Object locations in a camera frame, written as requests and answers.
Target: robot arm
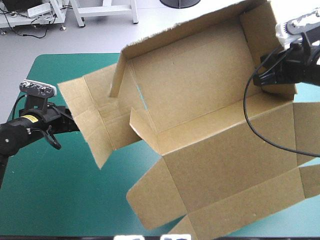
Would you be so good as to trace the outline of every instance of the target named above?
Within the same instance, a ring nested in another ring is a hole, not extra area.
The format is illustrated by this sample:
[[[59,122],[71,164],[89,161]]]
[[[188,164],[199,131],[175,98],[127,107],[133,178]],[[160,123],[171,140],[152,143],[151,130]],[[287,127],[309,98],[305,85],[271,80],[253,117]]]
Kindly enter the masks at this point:
[[[270,56],[263,65],[267,71],[256,74],[254,84],[320,86],[320,10],[277,24],[275,30],[284,50]]]
[[[56,106],[48,99],[55,97],[57,89],[49,84],[24,80],[20,90],[26,93],[24,109],[19,117],[0,124],[0,188],[9,157],[19,149],[41,139],[56,149],[61,145],[55,134],[79,131],[71,113],[65,106]]]

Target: black cable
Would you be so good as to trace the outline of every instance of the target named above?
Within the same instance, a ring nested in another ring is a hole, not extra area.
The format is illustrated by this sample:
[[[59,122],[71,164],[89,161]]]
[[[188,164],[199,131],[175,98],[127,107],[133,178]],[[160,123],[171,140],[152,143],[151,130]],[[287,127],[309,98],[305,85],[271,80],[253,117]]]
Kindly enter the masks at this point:
[[[35,29],[42,29],[45,24],[42,24],[41,27],[36,27],[36,26],[33,24],[36,20],[38,20],[38,18],[32,20],[32,21],[30,22],[30,25],[31,25],[32,27],[34,27]]]
[[[3,10],[1,8],[0,8],[0,10],[2,10],[2,12],[3,12],[3,13],[0,13],[1,15],[15,14],[15,15],[18,15],[18,16],[23,17],[23,18],[29,18],[27,15],[24,15],[24,14],[21,14],[21,13],[18,13],[18,12],[10,12],[10,11]]]
[[[44,32],[44,35],[43,35],[43,36],[36,36],[36,35],[32,35],[32,34],[20,34],[20,33],[18,33],[17,31],[15,31],[15,30],[13,29],[13,27],[11,27],[10,22],[9,22],[9,20],[8,20],[8,18],[7,18],[7,14],[9,14],[9,12],[8,12],[8,11],[4,11],[2,8],[0,8],[0,11],[2,11],[2,14],[3,14],[4,17],[5,17],[5,20],[6,20],[6,22],[8,23],[8,26],[9,26],[10,30],[11,30],[12,32],[14,32],[16,35],[21,36],[21,37],[34,37],[34,38],[36,38],[36,39],[43,39],[43,38],[47,35],[49,26],[50,26],[50,25],[53,25],[53,24],[55,23],[56,19],[57,19],[57,16],[55,15],[53,22],[50,23],[51,20],[49,21],[49,24],[46,26],[46,29],[45,29],[45,32]]]
[[[12,118],[11,118],[12,120],[15,119],[16,108],[17,108],[17,105],[18,105],[19,101],[20,101],[21,99],[23,99],[25,96],[26,96],[26,95],[22,95],[22,96],[20,96],[20,97],[15,101],[15,103],[14,103],[14,105],[13,105],[13,110],[12,110]]]
[[[43,35],[43,36],[36,36],[36,35],[32,35],[32,34],[22,34],[21,36],[22,36],[22,37],[34,37],[34,38],[36,38],[36,39],[43,39],[43,38],[47,35],[49,26],[50,26],[50,25],[53,25],[53,24],[55,23],[56,18],[57,18],[57,16],[54,16],[54,20],[53,20],[52,23],[50,23],[50,21],[49,21],[49,24],[46,26],[45,32],[44,32],[44,35]]]
[[[289,48],[268,70],[261,74],[261,76],[265,76],[268,72],[275,68],[283,59],[285,59],[291,52],[293,48]]]
[[[53,134],[51,134],[51,125],[49,126],[49,128],[47,129],[47,131],[43,131],[42,129],[40,128],[30,128],[30,132],[33,133],[33,132],[40,132],[43,137],[45,138],[45,140],[52,146],[54,147],[55,149],[61,149],[61,145],[60,143],[58,142],[58,140],[55,138],[55,136]]]
[[[1,8],[0,8],[0,10],[1,10],[2,13],[4,14],[5,20],[6,20],[6,22],[8,23],[10,30],[11,30],[12,32],[14,32],[16,35],[21,36],[18,32],[16,32],[16,31],[11,27],[10,22],[9,22],[9,20],[8,20],[8,18],[7,18],[7,13],[5,13]]]
[[[250,127],[250,129],[252,130],[252,132],[257,135],[260,139],[262,139],[263,141],[265,141],[266,143],[278,148],[278,149],[282,149],[291,153],[295,153],[295,154],[301,154],[301,155],[306,155],[306,156],[310,156],[310,157],[314,157],[314,158],[320,158],[320,154],[316,154],[316,153],[312,153],[312,152],[306,152],[306,151],[300,151],[300,150],[296,150],[296,149],[292,149],[292,148],[288,148],[282,145],[279,145],[277,143],[274,143],[273,141],[265,138],[264,136],[262,136],[252,125],[252,123],[249,120],[248,117],[248,113],[247,113],[247,95],[248,95],[248,89],[250,86],[250,83],[252,81],[252,79],[254,78],[254,76],[258,73],[258,71],[263,67],[263,65],[267,62],[267,60],[271,57],[271,55],[273,55],[274,53],[276,53],[281,47],[277,47],[275,48],[264,60],[263,62],[256,68],[256,70],[253,72],[253,74],[251,75],[251,77],[248,79],[248,82],[245,86],[244,89],[244,96],[243,96],[243,113],[244,113],[244,117],[245,120],[248,124],[248,126]]]

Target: gray floor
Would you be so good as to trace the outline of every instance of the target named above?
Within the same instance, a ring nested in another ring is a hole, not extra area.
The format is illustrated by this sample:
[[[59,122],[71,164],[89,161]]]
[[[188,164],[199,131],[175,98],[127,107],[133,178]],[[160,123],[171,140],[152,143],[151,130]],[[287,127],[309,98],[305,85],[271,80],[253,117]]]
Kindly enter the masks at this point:
[[[129,0],[114,0],[114,5]],[[19,93],[19,83],[25,79],[35,58],[42,54],[118,53],[125,45],[160,32],[176,23],[221,9],[238,0],[201,0],[186,9],[166,7],[159,0],[136,0],[139,24],[130,15],[86,18],[86,27],[79,28],[72,10],[67,13],[67,31],[60,24],[51,27],[43,39],[20,37],[8,31],[0,36],[0,123],[7,120]],[[99,0],[82,0],[81,6],[98,6]],[[24,27],[24,33],[38,36],[43,29]]]

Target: yellow label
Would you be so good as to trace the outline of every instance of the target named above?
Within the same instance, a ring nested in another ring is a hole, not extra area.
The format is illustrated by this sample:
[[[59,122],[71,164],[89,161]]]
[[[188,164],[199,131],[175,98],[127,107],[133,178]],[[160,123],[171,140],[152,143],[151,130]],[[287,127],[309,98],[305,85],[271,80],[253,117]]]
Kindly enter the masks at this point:
[[[24,115],[21,118],[29,119],[33,124],[39,121],[38,118],[32,115]]]

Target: cardboard box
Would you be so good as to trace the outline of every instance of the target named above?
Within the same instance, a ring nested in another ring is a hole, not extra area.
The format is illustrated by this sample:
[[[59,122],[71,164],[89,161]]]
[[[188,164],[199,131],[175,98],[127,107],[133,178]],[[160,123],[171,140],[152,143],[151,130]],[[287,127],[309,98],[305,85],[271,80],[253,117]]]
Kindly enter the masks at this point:
[[[178,24],[59,85],[100,168],[140,139],[161,155],[127,194],[146,228],[185,216],[171,232],[209,240],[320,194],[320,166],[299,168],[311,157],[270,146],[244,119],[248,77],[279,45],[279,4],[245,0]],[[252,85],[250,119],[278,144],[318,152],[320,104],[295,93]]]

